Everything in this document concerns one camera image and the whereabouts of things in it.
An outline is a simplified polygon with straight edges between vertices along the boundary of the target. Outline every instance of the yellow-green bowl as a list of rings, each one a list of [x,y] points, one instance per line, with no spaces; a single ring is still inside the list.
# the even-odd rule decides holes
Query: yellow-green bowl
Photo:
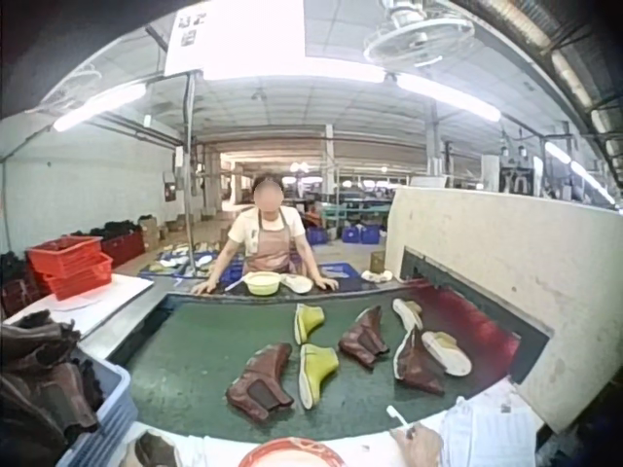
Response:
[[[244,277],[249,292],[260,297],[276,293],[280,282],[281,274],[276,272],[250,272]]]

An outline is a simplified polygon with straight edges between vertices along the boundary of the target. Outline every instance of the person's hand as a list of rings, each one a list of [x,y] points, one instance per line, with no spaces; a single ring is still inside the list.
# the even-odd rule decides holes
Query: person's hand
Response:
[[[408,467],[438,467],[444,442],[433,430],[416,423],[408,430],[391,430]]]
[[[338,281],[335,279],[328,279],[326,277],[317,277],[313,280],[315,285],[322,290],[327,290],[327,287],[331,290],[336,290],[338,288]]]
[[[212,278],[210,277],[205,282],[202,282],[201,284],[197,284],[196,286],[194,286],[191,289],[191,294],[209,295],[214,291],[215,288],[216,288],[216,281],[212,280]]]

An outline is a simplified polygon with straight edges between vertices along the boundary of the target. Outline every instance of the white wall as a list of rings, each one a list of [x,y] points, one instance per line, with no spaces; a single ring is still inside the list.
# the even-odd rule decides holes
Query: white wall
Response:
[[[402,188],[388,221],[394,274],[405,246],[554,330],[519,386],[554,430],[623,364],[623,216],[549,199]]]
[[[0,155],[15,148],[53,119],[18,115],[0,122]],[[24,248],[61,234],[100,227],[107,221],[135,221],[152,214],[159,223],[183,212],[183,194],[165,202],[163,172],[171,172],[172,150],[93,126],[63,133],[52,130],[6,163],[12,248]],[[201,192],[193,199],[201,209]],[[0,249],[6,251],[4,227]]]

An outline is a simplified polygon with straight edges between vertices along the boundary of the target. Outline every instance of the yellow-green ankle boot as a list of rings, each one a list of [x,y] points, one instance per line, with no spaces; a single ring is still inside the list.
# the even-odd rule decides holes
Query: yellow-green ankle boot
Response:
[[[335,350],[306,343],[301,347],[299,394],[307,410],[320,401],[322,382],[340,366]]]
[[[296,305],[294,316],[294,339],[301,345],[308,341],[308,335],[324,323],[324,312],[320,306]]]

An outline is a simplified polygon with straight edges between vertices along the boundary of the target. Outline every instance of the white t-shirt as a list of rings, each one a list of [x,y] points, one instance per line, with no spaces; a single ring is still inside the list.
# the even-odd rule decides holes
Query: white t-shirt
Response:
[[[281,212],[292,237],[305,234],[305,227],[303,227],[299,211],[294,207],[281,206]],[[236,243],[244,243],[246,256],[257,253],[258,232],[260,231],[258,213],[257,207],[240,212],[230,229],[229,238]],[[280,231],[283,229],[281,216],[278,216],[274,221],[262,219],[262,229],[265,231]]]

